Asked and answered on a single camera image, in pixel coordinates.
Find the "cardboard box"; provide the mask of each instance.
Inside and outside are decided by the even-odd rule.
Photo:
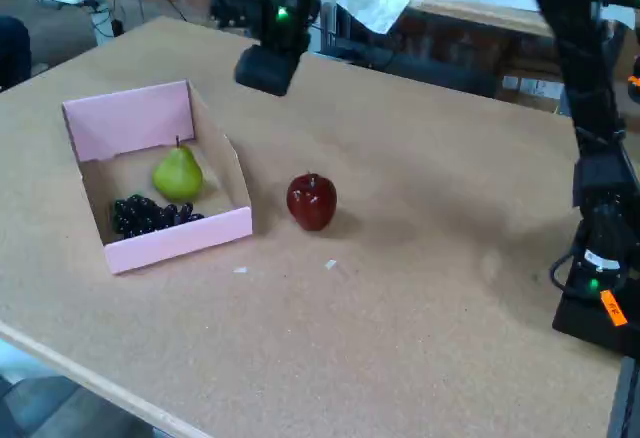
[[[563,91],[564,84],[558,76],[509,70],[502,76],[495,99],[554,113]]]
[[[169,83],[63,104],[72,147],[112,273],[150,265],[252,233],[251,202],[238,157],[193,86]],[[175,146],[192,150],[205,177],[194,212],[205,219],[127,240],[111,228],[113,202],[134,193],[161,206],[151,183]]]

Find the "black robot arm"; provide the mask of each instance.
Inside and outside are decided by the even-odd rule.
[[[537,1],[555,35],[579,149],[573,198],[582,222],[551,279],[569,296],[598,299],[603,289],[622,289],[637,262],[638,182],[622,145],[624,122],[602,47],[606,28],[594,19],[594,0]],[[564,285],[555,274],[570,258]]]

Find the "cork table surface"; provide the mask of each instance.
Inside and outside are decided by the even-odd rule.
[[[162,19],[0,95],[0,338],[178,437],[604,436],[619,359],[551,329],[570,121],[315,56],[275,98],[233,81],[248,44]],[[114,277],[60,104],[184,78],[255,235]]]

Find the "grapes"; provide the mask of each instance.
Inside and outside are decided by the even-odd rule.
[[[182,223],[186,223],[189,217],[191,216],[192,211],[193,211],[192,203],[185,203],[184,205],[182,205],[182,208],[180,208],[180,221]]]
[[[113,211],[113,231],[125,239],[204,218],[199,213],[192,214],[192,203],[185,203],[178,211],[174,204],[162,208],[155,201],[137,194],[126,200],[116,200]]]

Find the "green pear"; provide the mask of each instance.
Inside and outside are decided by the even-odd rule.
[[[172,203],[191,201],[202,189],[202,170],[178,137],[176,147],[153,170],[152,179],[156,190]]]

